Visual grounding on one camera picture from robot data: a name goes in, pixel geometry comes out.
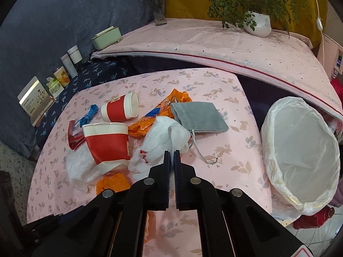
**crumpled orange plastic bag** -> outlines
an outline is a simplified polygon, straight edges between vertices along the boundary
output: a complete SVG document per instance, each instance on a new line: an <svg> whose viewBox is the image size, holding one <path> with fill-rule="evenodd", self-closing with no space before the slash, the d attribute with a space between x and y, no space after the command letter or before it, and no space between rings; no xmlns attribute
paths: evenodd
<svg viewBox="0 0 343 257"><path fill-rule="evenodd" d="M145 136L149 131L149 128L155 121L156 116L167 116L174 119L174 115L171 112L170 104L172 102L191 102L191 98L187 92L179 92L174 89L169 96L167 96L160 104L158 104L153 110L147 113L138 122L129 126L129 134L133 137Z"/></svg>
<svg viewBox="0 0 343 257"><path fill-rule="evenodd" d="M100 181L97 182L96 195L99 195L101 192L108 189L114 190L114 192L119 192L128 190L130 187L130 183L128 182L124 174L107 174Z"/></svg>

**speckled floor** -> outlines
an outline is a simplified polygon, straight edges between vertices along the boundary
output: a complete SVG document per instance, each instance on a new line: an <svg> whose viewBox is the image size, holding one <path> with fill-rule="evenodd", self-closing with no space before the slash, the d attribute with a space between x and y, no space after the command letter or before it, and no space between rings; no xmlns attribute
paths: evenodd
<svg viewBox="0 0 343 257"><path fill-rule="evenodd" d="M36 164L0 141L0 170L11 175L15 208L22 225L26 224L27 199Z"/></svg>

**red and white paper cup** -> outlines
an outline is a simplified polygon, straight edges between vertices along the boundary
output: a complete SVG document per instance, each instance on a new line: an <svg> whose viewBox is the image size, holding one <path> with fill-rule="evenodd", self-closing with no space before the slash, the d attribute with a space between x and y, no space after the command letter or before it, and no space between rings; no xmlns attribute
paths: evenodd
<svg viewBox="0 0 343 257"><path fill-rule="evenodd" d="M82 127L90 153L102 175L126 169L130 162L128 127L122 123L88 124Z"/></svg>
<svg viewBox="0 0 343 257"><path fill-rule="evenodd" d="M137 94L132 91L101 107L104 122L123 122L138 116L139 103Z"/></svg>

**blue curtain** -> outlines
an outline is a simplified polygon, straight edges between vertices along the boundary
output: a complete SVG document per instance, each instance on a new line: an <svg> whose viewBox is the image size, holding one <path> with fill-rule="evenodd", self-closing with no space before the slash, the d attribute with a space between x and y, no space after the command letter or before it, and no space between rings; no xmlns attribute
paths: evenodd
<svg viewBox="0 0 343 257"><path fill-rule="evenodd" d="M146 0L17 0L0 27L0 139L22 156L35 146L35 129L17 96L36 75L43 85L78 45L83 57L90 39L119 26L122 34L153 20Z"/></svg>

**dark blue floral fabric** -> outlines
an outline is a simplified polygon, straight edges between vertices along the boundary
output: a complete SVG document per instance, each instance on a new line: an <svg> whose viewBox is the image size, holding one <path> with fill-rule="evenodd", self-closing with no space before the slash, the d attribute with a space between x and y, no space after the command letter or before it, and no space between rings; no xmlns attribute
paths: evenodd
<svg viewBox="0 0 343 257"><path fill-rule="evenodd" d="M93 86L137 74L138 72L126 57L109 57L104 60L93 59L87 64L83 72L71 79L65 90L56 98L54 104L46 112L47 116L37 126L37 146L41 149L43 148L58 117L75 94Z"/></svg>

